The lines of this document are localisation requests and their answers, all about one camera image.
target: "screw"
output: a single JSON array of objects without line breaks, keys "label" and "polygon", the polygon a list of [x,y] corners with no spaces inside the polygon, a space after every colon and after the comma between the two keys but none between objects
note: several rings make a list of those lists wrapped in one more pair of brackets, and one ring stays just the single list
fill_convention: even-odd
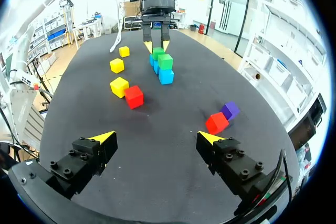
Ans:
[{"label": "screw", "polygon": [[232,158],[233,158],[233,155],[232,154],[226,154],[225,155],[225,161],[231,161],[232,160]]},{"label": "screw", "polygon": [[63,170],[63,173],[64,173],[64,175],[66,176],[66,177],[71,177],[72,176],[72,171],[71,171],[71,169],[69,169],[69,168],[65,168],[64,170]]},{"label": "screw", "polygon": [[57,162],[55,162],[55,161],[51,161],[50,162],[50,167],[52,168],[52,169],[57,169],[58,168],[58,164],[57,164]]},{"label": "screw", "polygon": [[29,173],[29,178],[31,178],[31,179],[33,179],[33,178],[35,178],[36,177],[36,174],[35,173]]},{"label": "screw", "polygon": [[80,155],[80,159],[85,161],[85,160],[88,159],[88,155],[86,155],[86,154],[81,154],[81,155]]},{"label": "screw", "polygon": [[244,157],[245,156],[245,152],[243,150],[239,150],[238,151],[238,156],[239,157]]},{"label": "screw", "polygon": [[73,157],[73,156],[75,156],[75,154],[76,154],[76,153],[75,153],[75,150],[69,150],[69,155],[70,155],[70,156]]},{"label": "screw", "polygon": [[255,169],[256,169],[256,170],[262,170],[262,169],[264,169],[264,164],[263,164],[263,162],[258,162],[258,163],[256,163]]},{"label": "screw", "polygon": [[249,174],[250,174],[249,170],[248,170],[248,169],[244,169],[244,170],[242,170],[242,171],[240,172],[240,177],[241,177],[242,179],[245,179],[245,178],[248,177]]},{"label": "screw", "polygon": [[27,180],[26,180],[26,178],[22,178],[22,179],[20,179],[20,182],[21,182],[21,184],[25,185],[27,183]]}]

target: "stacked cubes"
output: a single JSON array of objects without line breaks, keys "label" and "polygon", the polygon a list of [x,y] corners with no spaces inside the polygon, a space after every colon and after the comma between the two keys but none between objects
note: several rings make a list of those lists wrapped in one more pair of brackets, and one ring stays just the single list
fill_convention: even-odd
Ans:
[{"label": "stacked cubes", "polygon": [[159,76],[162,85],[172,84],[174,81],[173,58],[165,54],[161,47],[153,48],[153,54],[149,56],[149,62],[154,72]]},{"label": "stacked cubes", "polygon": [[240,112],[240,109],[234,102],[226,103],[219,113],[213,114],[206,121],[205,126],[210,134],[217,134],[223,131]]},{"label": "stacked cubes", "polygon": [[[119,48],[119,54],[122,58],[130,55],[128,47]],[[124,70],[124,62],[121,59],[114,59],[110,62],[111,70],[114,73],[120,73]],[[143,93],[138,86],[130,87],[128,81],[118,77],[110,83],[112,92],[119,98],[125,97],[128,106],[131,109],[143,105]]]}]

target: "purple cube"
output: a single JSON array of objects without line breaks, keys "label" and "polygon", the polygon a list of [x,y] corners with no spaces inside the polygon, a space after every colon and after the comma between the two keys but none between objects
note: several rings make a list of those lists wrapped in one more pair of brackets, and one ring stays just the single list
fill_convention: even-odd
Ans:
[{"label": "purple cube", "polygon": [[231,121],[240,113],[240,109],[234,102],[228,102],[222,107],[221,112],[226,120]]}]

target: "red cube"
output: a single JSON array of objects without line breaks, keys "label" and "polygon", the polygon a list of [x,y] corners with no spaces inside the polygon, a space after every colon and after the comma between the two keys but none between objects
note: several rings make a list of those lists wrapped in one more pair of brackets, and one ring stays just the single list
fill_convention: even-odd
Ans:
[{"label": "red cube", "polygon": [[138,86],[132,86],[129,89],[125,89],[124,92],[127,104],[131,109],[143,105],[143,93]]},{"label": "red cube", "polygon": [[222,112],[211,115],[205,123],[206,128],[212,135],[221,132],[223,129],[228,127],[228,125],[229,122],[226,120]]}]

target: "black table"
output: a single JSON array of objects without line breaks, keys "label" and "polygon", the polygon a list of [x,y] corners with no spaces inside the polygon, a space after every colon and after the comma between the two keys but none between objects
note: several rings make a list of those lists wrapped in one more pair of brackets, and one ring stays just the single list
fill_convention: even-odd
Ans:
[{"label": "black table", "polygon": [[[73,201],[123,219],[219,223],[233,216],[240,199],[218,175],[212,176],[195,149],[197,131],[229,101],[241,113],[220,136],[235,137],[265,173],[275,168],[280,149],[288,156],[292,187],[299,167],[281,122],[254,87],[236,70],[195,40],[171,31],[167,53],[174,58],[175,80],[162,86],[149,64],[142,32],[124,32],[129,46],[125,71],[115,74],[109,53],[116,35],[86,41],[78,50],[51,102],[40,147],[43,166],[68,153],[71,142],[115,130],[118,146],[101,177],[95,176]],[[153,31],[159,45],[160,31]],[[110,89],[123,77],[138,85],[145,105],[131,110]],[[285,193],[277,205],[288,201]]]}]

